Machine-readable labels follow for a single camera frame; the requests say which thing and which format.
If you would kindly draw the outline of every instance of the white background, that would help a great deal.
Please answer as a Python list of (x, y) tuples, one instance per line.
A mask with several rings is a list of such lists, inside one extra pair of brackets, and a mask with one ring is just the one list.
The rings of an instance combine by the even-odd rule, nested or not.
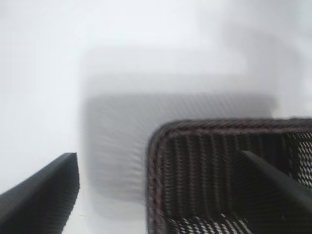
[(0, 193), (78, 152), (64, 233), (145, 233), (157, 126), (311, 114), (311, 11), (310, 0), (0, 0)]

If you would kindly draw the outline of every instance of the white surface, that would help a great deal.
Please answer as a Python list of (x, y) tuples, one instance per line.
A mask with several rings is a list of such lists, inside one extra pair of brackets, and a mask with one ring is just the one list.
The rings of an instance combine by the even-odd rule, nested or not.
[(0, 192), (78, 151), (64, 233), (145, 233), (144, 147), (158, 125), (311, 115), (311, 10), (308, 0), (1, 0)]

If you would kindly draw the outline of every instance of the dark brown wicker basket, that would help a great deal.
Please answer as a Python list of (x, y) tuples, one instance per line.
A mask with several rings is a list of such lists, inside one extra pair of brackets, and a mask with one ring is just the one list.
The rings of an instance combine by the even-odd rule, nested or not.
[(179, 121), (148, 149), (149, 234), (248, 234), (233, 199), (233, 156), (251, 151), (312, 189), (311, 119)]

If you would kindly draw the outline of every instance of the wicker basket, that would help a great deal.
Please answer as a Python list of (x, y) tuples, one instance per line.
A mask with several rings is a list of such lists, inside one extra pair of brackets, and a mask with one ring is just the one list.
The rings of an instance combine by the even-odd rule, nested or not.
[(237, 210), (233, 157), (253, 152), (312, 189), (311, 139), (310, 119), (166, 124), (154, 134), (148, 149), (149, 234), (259, 233)]

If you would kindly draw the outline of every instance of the black mesh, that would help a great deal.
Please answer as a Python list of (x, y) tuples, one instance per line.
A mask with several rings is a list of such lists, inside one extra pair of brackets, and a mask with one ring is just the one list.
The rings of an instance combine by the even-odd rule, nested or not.
[(148, 150), (149, 233), (257, 233), (238, 212), (233, 159), (241, 151), (253, 152), (311, 188), (311, 132), (308, 119), (165, 125)]
[(312, 232), (312, 192), (255, 154), (234, 163), (235, 210), (253, 233)]

